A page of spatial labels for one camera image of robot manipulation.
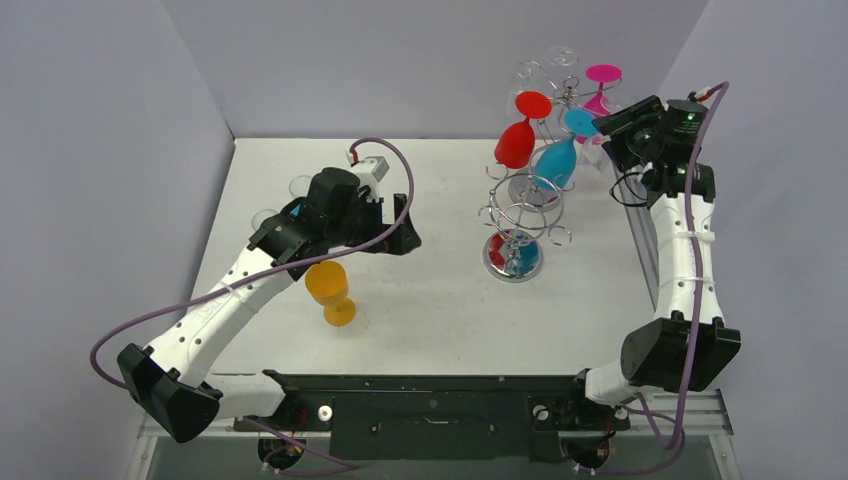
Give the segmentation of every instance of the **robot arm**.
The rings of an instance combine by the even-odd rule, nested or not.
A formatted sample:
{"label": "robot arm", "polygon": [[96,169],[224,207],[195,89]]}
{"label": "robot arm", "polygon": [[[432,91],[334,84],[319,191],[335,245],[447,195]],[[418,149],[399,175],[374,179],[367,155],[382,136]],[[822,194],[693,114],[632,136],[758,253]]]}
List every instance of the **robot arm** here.
{"label": "robot arm", "polygon": [[[225,288],[225,294],[190,311],[147,346],[130,344],[120,353],[118,366],[130,396],[176,441],[191,440],[219,418],[267,416],[279,407],[285,393],[267,375],[215,375],[209,369],[250,319],[307,267],[255,279],[254,274],[331,248],[361,245],[389,227],[382,223],[378,192],[387,170],[382,157],[366,158],[350,170],[325,168],[313,177],[305,198],[266,219],[251,236],[212,288]],[[394,196],[396,216],[406,200]],[[420,245],[407,217],[385,242],[366,251],[404,255]]]}
{"label": "robot arm", "polygon": [[[586,372],[585,395],[595,403],[617,406],[635,393],[678,392],[689,344],[691,321],[700,322],[689,389],[704,390],[739,351],[737,330],[726,328],[715,294],[710,229],[715,199],[712,169],[696,164],[692,188],[695,232],[687,228],[684,186],[687,161],[706,108],[692,101],[664,105],[649,97],[615,115],[595,120],[610,136],[604,149],[625,172],[643,166],[641,182],[657,234],[659,295],[654,320],[630,333],[620,358]],[[703,273],[695,272],[691,236],[701,251]],[[703,282],[698,319],[693,319],[695,286]]]}

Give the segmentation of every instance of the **gray wall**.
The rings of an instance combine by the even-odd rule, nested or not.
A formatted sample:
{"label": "gray wall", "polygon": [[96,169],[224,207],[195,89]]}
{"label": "gray wall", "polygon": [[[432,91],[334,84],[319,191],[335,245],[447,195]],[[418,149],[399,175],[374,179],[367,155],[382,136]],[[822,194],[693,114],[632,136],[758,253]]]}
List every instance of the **gray wall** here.
{"label": "gray wall", "polygon": [[706,3],[163,0],[237,137],[402,138],[500,135],[518,62],[552,45],[654,93]]}
{"label": "gray wall", "polygon": [[4,479],[126,475],[142,412],[88,349],[186,297],[231,150],[158,1],[0,4]]}
{"label": "gray wall", "polygon": [[715,275],[739,356],[720,378],[748,479],[848,475],[845,112],[848,3],[711,0],[661,89],[730,80]]}

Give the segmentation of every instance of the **white table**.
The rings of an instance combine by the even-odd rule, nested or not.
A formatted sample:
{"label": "white table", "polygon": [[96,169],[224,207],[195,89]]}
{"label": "white table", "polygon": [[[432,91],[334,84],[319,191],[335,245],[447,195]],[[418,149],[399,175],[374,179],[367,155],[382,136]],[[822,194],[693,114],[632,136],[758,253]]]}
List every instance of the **white table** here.
{"label": "white table", "polygon": [[[195,295],[232,264],[252,233],[254,214],[291,200],[298,175],[346,167],[352,140],[240,139],[227,177]],[[623,207],[609,198],[612,172],[577,178],[563,224],[574,241],[542,241],[545,264],[523,284],[495,279],[482,265],[494,232],[477,217],[494,182],[493,140],[397,140],[414,174],[412,221],[423,240],[404,257],[355,254],[347,270],[354,321],[328,325],[303,282],[278,295],[233,340],[213,372],[311,374],[574,374],[618,358],[621,342],[653,315]],[[391,194],[406,192],[399,162],[385,156],[385,221]]]}

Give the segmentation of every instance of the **purple cable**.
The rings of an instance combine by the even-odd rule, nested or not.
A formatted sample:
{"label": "purple cable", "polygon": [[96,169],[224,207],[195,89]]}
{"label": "purple cable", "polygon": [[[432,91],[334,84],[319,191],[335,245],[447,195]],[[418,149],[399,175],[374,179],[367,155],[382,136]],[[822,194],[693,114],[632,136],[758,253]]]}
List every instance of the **purple cable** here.
{"label": "purple cable", "polygon": [[[262,271],[262,272],[259,272],[259,273],[254,273],[253,275],[250,275],[249,277],[245,277],[245,278],[243,278],[243,279],[241,279],[237,282],[233,282],[232,284],[230,284],[229,288],[239,288],[243,285],[247,285],[248,283],[259,280],[260,278],[265,278],[265,277],[268,277],[270,275],[275,275],[275,274],[280,273],[280,272],[285,272],[286,270],[291,270],[293,268],[306,267],[306,266],[313,265],[313,264],[318,263],[318,262],[323,262],[323,261],[326,261],[326,260],[332,260],[334,258],[344,257],[344,256],[350,255],[352,253],[361,252],[363,250],[366,250],[366,249],[382,242],[383,240],[388,238],[389,235],[394,233],[395,230],[400,228],[404,219],[406,219],[406,216],[409,214],[409,207],[410,207],[410,205],[412,205],[412,198],[415,194],[415,182],[413,182],[413,180],[412,180],[412,168],[410,168],[409,162],[406,160],[406,157],[404,157],[403,153],[401,153],[401,151],[398,150],[397,147],[395,147],[394,145],[392,145],[388,141],[383,140],[382,138],[376,138],[376,137],[360,138],[359,140],[357,140],[357,141],[355,141],[351,144],[349,151],[351,153],[353,153],[354,149],[356,149],[356,147],[358,147],[359,145],[362,145],[363,143],[379,143],[380,145],[383,145],[384,147],[388,148],[395,155],[397,155],[398,159],[400,160],[400,163],[403,165],[404,170],[406,170],[406,178],[407,178],[407,181],[409,182],[409,193],[407,194],[406,205],[404,205],[403,210],[401,210],[400,214],[397,216],[397,220],[395,220],[395,223],[393,223],[388,229],[386,229],[385,232],[381,233],[380,235],[377,235],[376,237],[374,237],[371,240],[363,243],[362,245],[358,245],[356,247],[351,247],[351,248],[346,248],[344,250],[341,250],[341,251],[335,252],[335,253],[328,253],[326,255],[321,255],[319,257],[306,258],[306,259],[303,259],[303,260],[298,260],[296,262],[286,263],[285,265],[279,265],[277,267],[274,267],[274,268],[271,268],[271,269],[268,269],[268,270],[265,270],[265,271]],[[173,313],[173,312],[176,312],[176,311],[179,311],[179,310],[185,310],[187,308],[191,308],[191,307],[194,307],[196,305],[201,305],[203,303],[208,302],[209,300],[212,300],[213,298],[217,298],[217,297],[220,297],[221,295],[224,295],[228,291],[229,290],[227,288],[221,288],[219,290],[215,290],[214,292],[207,293],[206,295],[197,297],[195,299],[188,300],[188,301],[185,301],[185,302],[182,302],[182,303],[177,303],[175,305],[171,305],[170,307],[165,307],[165,308],[161,308],[159,310],[156,310],[156,311],[153,311],[153,312],[150,312],[150,313],[146,313],[146,314],[144,314],[140,317],[136,317],[136,318],[130,320],[129,322],[126,322],[124,324],[121,324],[121,325],[115,327],[109,333],[104,335],[100,340],[98,340],[94,344],[93,347],[91,347],[91,352],[88,354],[88,361],[89,361],[89,363],[91,363],[91,368],[93,368],[94,372],[97,373],[97,375],[100,375],[100,377],[103,378],[104,380],[106,380],[107,382],[111,383],[112,385],[115,385],[116,387],[126,389],[127,386],[126,386],[126,384],[124,384],[124,382],[122,382],[122,381],[118,380],[117,378],[106,373],[106,371],[103,370],[103,367],[101,367],[100,363],[97,361],[97,352],[100,351],[100,349],[103,347],[103,345],[106,344],[106,342],[108,342],[113,337],[115,337],[115,335],[123,332],[124,330],[132,328],[132,327],[134,327],[134,326],[136,326],[140,323],[144,323],[148,320],[152,320],[154,318],[161,317],[162,315],[167,315],[169,313]]]}
{"label": "purple cable", "polygon": [[[704,123],[698,130],[698,137],[695,140],[695,145],[692,148],[692,155],[689,157],[689,166],[686,169],[686,182],[684,187],[684,210],[686,215],[686,228],[689,232],[695,232],[695,219],[692,216],[692,181],[695,174],[695,163],[698,159],[698,153],[701,149],[701,143],[704,141],[704,136],[707,133],[707,127],[715,114],[718,105],[727,89],[730,87],[729,82],[722,82],[711,88],[711,92],[718,92],[718,95],[710,105],[707,115],[704,117]],[[689,382],[692,379],[692,369],[695,365],[695,346],[698,343],[698,328],[700,327],[701,318],[701,301],[704,296],[704,281],[700,280],[704,275],[704,259],[701,256],[701,247],[698,245],[698,238],[695,236],[689,237],[692,244],[692,256],[695,257],[695,299],[692,303],[692,325],[689,330],[689,345],[686,348],[686,361],[683,363],[683,375],[680,378],[680,389],[677,396],[677,413],[675,414],[674,430],[671,434],[671,441],[663,448],[670,450],[680,441],[683,433],[683,412],[686,409],[686,393],[689,391]]]}
{"label": "purple cable", "polygon": [[[648,401],[645,400],[645,397],[641,393],[637,393],[636,398],[639,400],[639,403],[642,404],[642,411],[634,410],[634,409],[632,409],[632,408],[630,408],[626,405],[624,406],[624,409],[627,410],[630,413],[637,413],[637,414],[645,415],[648,418],[648,424],[651,426],[651,430],[654,431],[654,436],[657,437],[657,441],[659,442],[659,444],[663,448],[663,450],[673,450],[674,449],[674,442],[665,443],[665,438],[663,437],[662,433],[660,433],[660,427],[657,426],[657,421],[654,420],[654,417],[656,416],[656,417],[660,417],[660,418],[665,418],[666,420],[670,420],[671,423],[674,423],[674,424],[676,424],[677,421],[675,419],[671,418],[671,417],[666,416],[666,415],[651,412],[651,409],[648,408]],[[643,412],[650,412],[651,415],[647,415]]]}
{"label": "purple cable", "polygon": [[[268,425],[265,425],[264,423],[257,422],[256,420],[253,420],[252,418],[245,417],[245,418],[242,419],[242,421],[244,423],[252,425],[255,428],[258,428],[259,430],[262,430],[263,432],[270,433],[271,435],[274,435],[275,437],[279,438],[280,440],[282,440],[282,441],[284,441],[288,444],[298,446],[298,447],[302,448],[304,452],[309,452],[313,455],[317,455],[317,456],[319,456],[319,457],[321,457],[325,460],[329,460],[333,463],[337,463],[337,464],[341,465],[342,467],[345,467],[345,468],[337,468],[337,469],[334,469],[334,470],[319,470],[319,471],[315,471],[315,472],[286,472],[286,471],[280,470],[280,475],[285,475],[285,476],[289,476],[289,477],[322,477],[322,476],[325,476],[325,475],[334,475],[336,473],[351,472],[353,470],[359,469],[359,465],[357,465],[355,463],[348,462],[347,460],[342,460],[341,458],[334,457],[334,456],[330,455],[329,453],[322,452],[321,450],[318,450],[317,448],[312,447],[309,444],[299,442],[299,441],[291,438],[290,436],[288,436],[288,435],[286,435],[282,432],[278,432],[277,430],[274,430],[273,428],[269,427]],[[266,455],[264,459],[262,459],[262,462],[267,464],[268,460],[270,460],[271,457],[273,457],[280,450],[282,450],[282,449],[278,448],[278,449],[272,451],[271,453]]]}
{"label": "purple cable", "polygon": [[[632,413],[632,414],[644,415],[644,416],[648,417],[648,421],[649,421],[649,423],[651,423],[651,428],[654,430],[654,435],[656,435],[657,438],[661,438],[661,435],[660,435],[659,427],[656,426],[656,422],[654,421],[653,417],[662,418],[663,420],[667,420],[669,422],[675,423],[675,419],[669,417],[668,415],[663,415],[662,413],[654,413],[654,412],[651,412],[650,410],[648,410],[647,408],[645,408],[644,411],[641,411],[641,410],[636,410],[636,409],[625,406],[624,409],[627,410],[628,412]],[[686,447],[686,433],[684,433],[681,430],[680,445],[677,446],[677,450],[674,452],[674,455],[669,457],[667,460],[664,460],[664,461],[654,465],[653,467],[646,468],[644,470],[614,470],[614,469],[594,470],[594,469],[586,468],[582,465],[577,464],[577,469],[581,472],[584,472],[584,473],[590,473],[591,474],[592,472],[594,472],[594,475],[619,475],[619,476],[625,476],[625,477],[633,477],[633,476],[639,476],[639,475],[651,475],[651,474],[659,472],[660,470],[668,468],[671,464],[680,460],[680,456],[683,455],[683,449],[685,447]]]}

